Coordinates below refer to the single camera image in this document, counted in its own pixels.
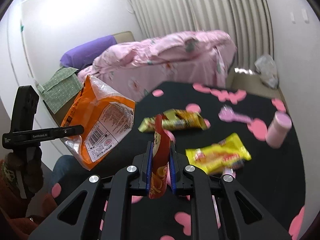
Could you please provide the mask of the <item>person's left hand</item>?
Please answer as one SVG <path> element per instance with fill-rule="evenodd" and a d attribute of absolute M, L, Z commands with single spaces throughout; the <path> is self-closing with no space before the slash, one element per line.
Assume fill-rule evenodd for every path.
<path fill-rule="evenodd" d="M 40 148 L 35 148 L 35 150 L 33 157 L 26 164 L 14 152 L 8 153 L 1 164 L 1 176 L 5 184 L 16 196 L 25 199 L 33 198 L 43 187 L 42 151 Z M 21 195 L 18 185 L 18 171 L 21 173 L 25 197 Z"/>

